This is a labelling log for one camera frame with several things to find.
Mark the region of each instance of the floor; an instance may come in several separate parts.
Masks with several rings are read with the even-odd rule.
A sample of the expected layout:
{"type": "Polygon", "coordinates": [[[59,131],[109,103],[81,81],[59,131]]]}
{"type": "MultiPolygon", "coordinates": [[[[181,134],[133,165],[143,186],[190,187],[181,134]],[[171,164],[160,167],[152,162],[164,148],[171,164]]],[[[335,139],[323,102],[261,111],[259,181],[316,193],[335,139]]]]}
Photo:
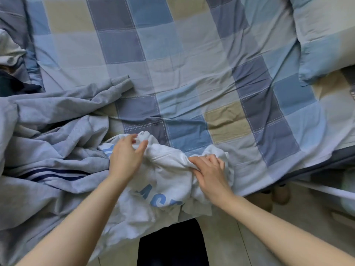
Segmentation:
{"type": "MultiPolygon", "coordinates": [[[[355,230],[333,220],[329,212],[311,196],[307,188],[291,185],[288,205],[274,205],[273,214],[314,234],[355,256],[355,230]]],[[[215,208],[212,217],[197,218],[210,266],[281,266],[283,265],[243,225],[215,208]]],[[[139,240],[113,250],[92,261],[89,266],[136,265],[139,240]]]]}

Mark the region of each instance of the gray blanket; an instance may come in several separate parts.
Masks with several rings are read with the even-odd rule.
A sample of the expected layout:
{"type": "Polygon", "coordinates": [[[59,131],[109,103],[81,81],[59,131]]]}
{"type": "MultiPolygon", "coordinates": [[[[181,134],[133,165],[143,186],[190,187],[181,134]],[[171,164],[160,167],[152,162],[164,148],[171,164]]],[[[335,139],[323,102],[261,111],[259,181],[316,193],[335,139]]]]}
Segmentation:
{"type": "Polygon", "coordinates": [[[109,160],[97,147],[108,117],[88,114],[131,87],[124,76],[0,98],[1,265],[18,261],[107,176],[109,160]]]}

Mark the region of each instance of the left hand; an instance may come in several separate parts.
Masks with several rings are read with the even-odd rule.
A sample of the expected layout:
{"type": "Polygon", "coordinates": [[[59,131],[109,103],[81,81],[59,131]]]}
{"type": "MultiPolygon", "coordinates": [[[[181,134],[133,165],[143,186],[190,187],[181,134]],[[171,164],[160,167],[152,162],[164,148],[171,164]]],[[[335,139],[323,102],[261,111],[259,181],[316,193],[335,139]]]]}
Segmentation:
{"type": "Polygon", "coordinates": [[[109,177],[118,178],[128,183],[134,173],[138,171],[143,160],[144,151],[148,145],[148,140],[141,142],[135,150],[132,144],[136,142],[136,137],[137,134],[130,134],[121,138],[115,145],[110,156],[109,177]]]}

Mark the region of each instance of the person's leg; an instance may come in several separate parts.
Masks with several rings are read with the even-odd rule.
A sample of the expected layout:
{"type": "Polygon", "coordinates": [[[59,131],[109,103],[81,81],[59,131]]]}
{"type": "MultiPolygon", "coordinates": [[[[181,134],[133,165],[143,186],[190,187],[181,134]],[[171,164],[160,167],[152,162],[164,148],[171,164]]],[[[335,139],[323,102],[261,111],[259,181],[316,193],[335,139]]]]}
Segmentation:
{"type": "Polygon", "coordinates": [[[196,219],[173,224],[142,237],[137,266],[208,266],[203,235],[196,219]]]}

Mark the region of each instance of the pillow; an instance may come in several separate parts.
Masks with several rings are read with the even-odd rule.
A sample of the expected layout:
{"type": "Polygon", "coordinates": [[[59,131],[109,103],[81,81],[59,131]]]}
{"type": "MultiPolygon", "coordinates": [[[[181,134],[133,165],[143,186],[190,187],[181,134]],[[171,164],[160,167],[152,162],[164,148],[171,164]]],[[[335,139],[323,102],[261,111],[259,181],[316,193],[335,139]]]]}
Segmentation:
{"type": "Polygon", "coordinates": [[[355,64],[355,0],[290,0],[301,43],[302,85],[355,64]]]}

